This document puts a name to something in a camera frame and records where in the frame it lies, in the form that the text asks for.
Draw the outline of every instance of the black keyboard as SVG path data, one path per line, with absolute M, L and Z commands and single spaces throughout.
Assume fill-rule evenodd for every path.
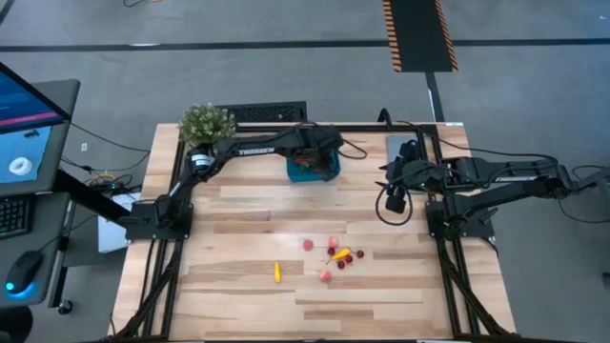
M 30 232 L 34 195 L 0 198 L 0 239 Z
M 219 106 L 235 115 L 237 123 L 273 123 L 307 121 L 305 102 L 284 102 Z

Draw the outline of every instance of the computer monitor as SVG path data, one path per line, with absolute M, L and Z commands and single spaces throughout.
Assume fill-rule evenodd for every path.
M 57 125 L 70 116 L 0 63 L 0 133 Z

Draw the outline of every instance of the computer mouse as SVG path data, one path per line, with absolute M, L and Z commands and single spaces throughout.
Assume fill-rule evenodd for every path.
M 42 264 L 43 254 L 39 251 L 24 252 L 10 267 L 5 288 L 9 293 L 23 292 L 33 281 Z

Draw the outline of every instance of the green plant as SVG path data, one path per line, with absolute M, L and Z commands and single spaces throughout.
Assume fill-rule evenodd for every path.
M 192 147 L 235 134 L 234 116 L 227 110 L 208 105 L 192 105 L 180 120 L 182 138 Z

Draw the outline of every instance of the concrete floor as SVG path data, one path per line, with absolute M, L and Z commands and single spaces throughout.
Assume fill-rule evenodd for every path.
M 610 37 L 605 0 L 443 0 L 454 39 Z M 371 0 L 173 0 L 126 9 L 119 0 L 16 0 L 0 46 L 383 39 Z M 555 155 L 568 167 L 610 164 L 610 47 L 456 48 L 460 70 L 437 74 L 447 121 L 464 122 L 473 147 Z M 147 148 L 159 122 L 195 102 L 307 101 L 310 119 L 431 121 L 421 73 L 394 73 L 387 49 L 19 52 L 0 59 L 31 82 L 82 82 L 74 121 Z M 80 144 L 89 143 L 87 152 Z M 124 167 L 121 151 L 72 130 L 65 155 Z M 135 182 L 145 167 L 133 170 Z M 81 178 L 87 175 L 68 169 Z M 565 202 L 573 215 L 610 217 L 595 191 Z M 605 342 L 610 336 L 610 225 L 584 225 L 556 202 L 527 199 L 494 219 L 511 308 L 526 336 Z M 30 342 L 95 339 L 107 332 L 122 254 L 71 269 L 74 313 L 34 307 Z

